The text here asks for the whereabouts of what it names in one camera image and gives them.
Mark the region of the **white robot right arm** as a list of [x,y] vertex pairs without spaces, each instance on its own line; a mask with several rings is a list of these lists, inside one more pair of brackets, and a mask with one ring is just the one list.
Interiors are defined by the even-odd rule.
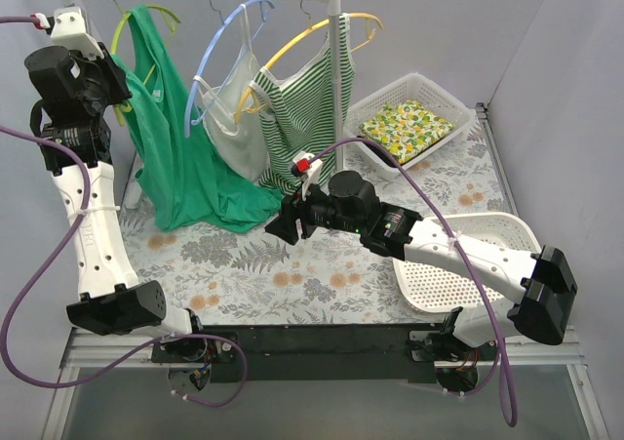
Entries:
[[355,233],[365,248],[382,257],[478,277],[500,294],[499,300],[457,308],[446,318],[441,346],[452,359],[463,359],[496,338],[522,335],[546,345],[564,340],[578,286],[564,252],[556,247],[532,253],[447,234],[416,211],[380,201],[373,185],[354,171],[331,177],[327,192],[306,181],[284,197],[265,230],[293,245],[318,227]]

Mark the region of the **lime green hanger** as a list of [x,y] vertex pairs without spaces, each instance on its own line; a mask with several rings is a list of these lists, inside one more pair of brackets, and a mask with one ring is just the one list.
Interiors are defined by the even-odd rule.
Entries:
[[[118,47],[124,29],[130,30],[135,56],[134,68],[125,67],[128,75],[132,74],[156,101],[162,98],[162,83],[158,82],[160,63],[158,58],[167,56],[167,46],[176,37],[181,25],[180,17],[171,9],[155,3],[143,3],[124,9],[117,0],[110,0],[120,13],[120,19],[111,39],[109,52],[118,54]],[[164,21],[168,36],[163,38],[152,13],[156,12]]]

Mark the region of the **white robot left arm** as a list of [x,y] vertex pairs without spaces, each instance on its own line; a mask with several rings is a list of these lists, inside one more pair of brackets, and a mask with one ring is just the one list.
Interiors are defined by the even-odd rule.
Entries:
[[127,256],[114,199],[111,132],[105,109],[131,97],[125,72],[105,48],[88,57],[63,46],[39,49],[24,61],[41,99],[33,122],[44,141],[46,169],[58,189],[78,260],[78,301],[67,306],[69,321],[100,336],[129,333],[174,339],[174,350],[188,362],[208,348],[190,311],[166,301],[161,285],[141,283]]

